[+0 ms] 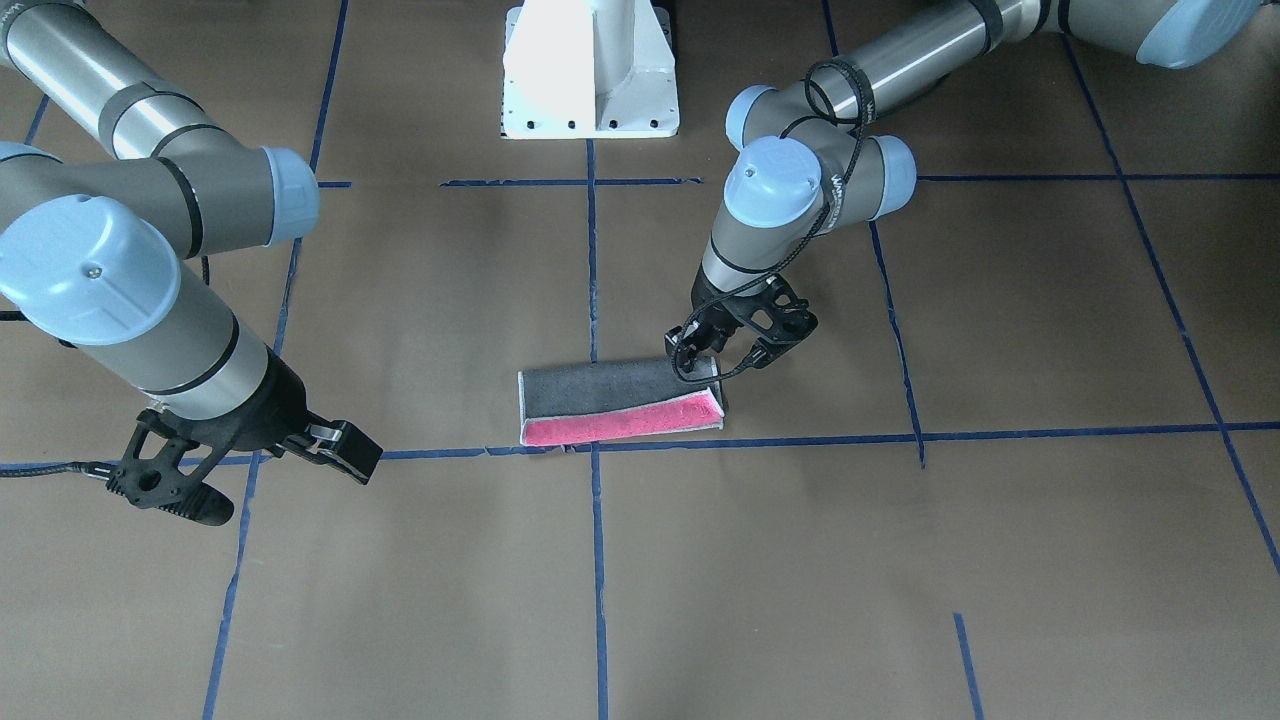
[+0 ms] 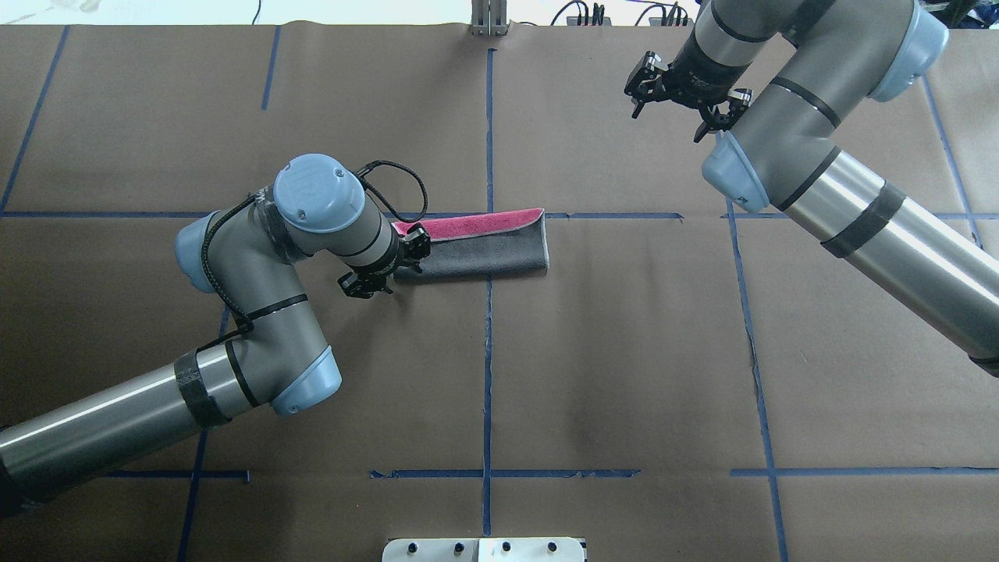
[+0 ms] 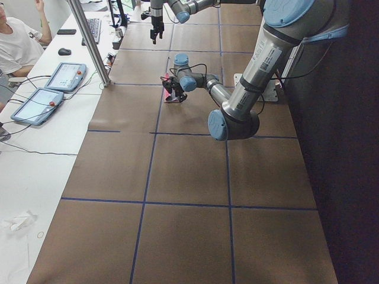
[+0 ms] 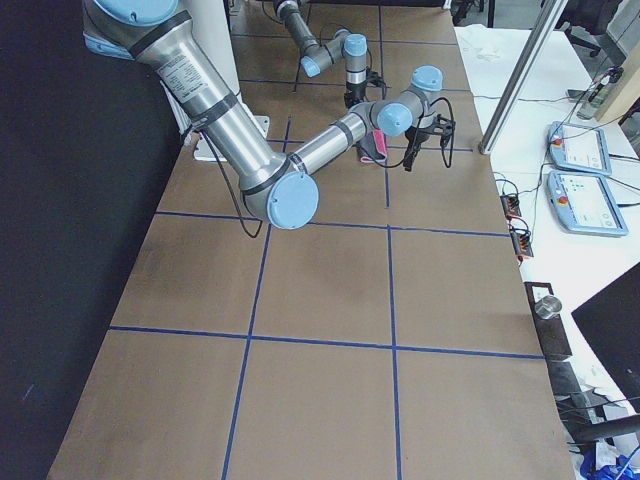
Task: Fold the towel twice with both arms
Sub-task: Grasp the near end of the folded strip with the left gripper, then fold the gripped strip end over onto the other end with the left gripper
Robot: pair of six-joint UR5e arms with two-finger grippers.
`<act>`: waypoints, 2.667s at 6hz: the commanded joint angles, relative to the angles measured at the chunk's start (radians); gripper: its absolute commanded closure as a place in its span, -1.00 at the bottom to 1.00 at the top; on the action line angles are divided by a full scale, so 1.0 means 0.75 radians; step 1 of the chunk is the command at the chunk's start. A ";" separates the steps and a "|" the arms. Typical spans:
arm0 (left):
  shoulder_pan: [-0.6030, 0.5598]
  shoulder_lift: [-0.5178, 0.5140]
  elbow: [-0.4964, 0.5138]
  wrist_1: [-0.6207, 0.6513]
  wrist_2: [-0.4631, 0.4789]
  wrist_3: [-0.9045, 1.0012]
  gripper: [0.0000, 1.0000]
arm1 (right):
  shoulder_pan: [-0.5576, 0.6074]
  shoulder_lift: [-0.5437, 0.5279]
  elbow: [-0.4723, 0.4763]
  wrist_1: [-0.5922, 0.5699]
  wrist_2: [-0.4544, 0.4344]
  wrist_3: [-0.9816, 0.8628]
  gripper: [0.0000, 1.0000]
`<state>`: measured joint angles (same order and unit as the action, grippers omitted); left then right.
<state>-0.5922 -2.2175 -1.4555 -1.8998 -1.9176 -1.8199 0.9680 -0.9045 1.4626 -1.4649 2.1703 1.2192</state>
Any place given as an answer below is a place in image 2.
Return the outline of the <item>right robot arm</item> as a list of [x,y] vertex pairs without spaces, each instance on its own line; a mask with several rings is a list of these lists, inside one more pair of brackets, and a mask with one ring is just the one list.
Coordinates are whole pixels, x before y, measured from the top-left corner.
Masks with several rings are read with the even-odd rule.
[[997,259],[847,141],[925,77],[948,45],[920,1],[704,1],[674,57],[646,51],[622,86],[632,117],[695,111],[702,177],[748,214],[778,210],[997,374]]

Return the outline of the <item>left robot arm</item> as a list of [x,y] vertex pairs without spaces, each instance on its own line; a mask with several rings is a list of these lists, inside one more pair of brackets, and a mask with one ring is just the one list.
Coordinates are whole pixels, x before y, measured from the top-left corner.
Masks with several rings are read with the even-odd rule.
[[279,416],[339,390],[342,374],[297,264],[327,253],[347,267],[343,294],[392,293],[399,269],[429,253],[425,210],[399,231],[400,214],[370,181],[375,170],[413,169],[376,159],[350,169],[336,158],[297,156],[235,205],[184,226],[177,268],[229,313],[227,329],[196,328],[167,349],[171,361],[2,430],[2,516],[54,498],[261,406]]

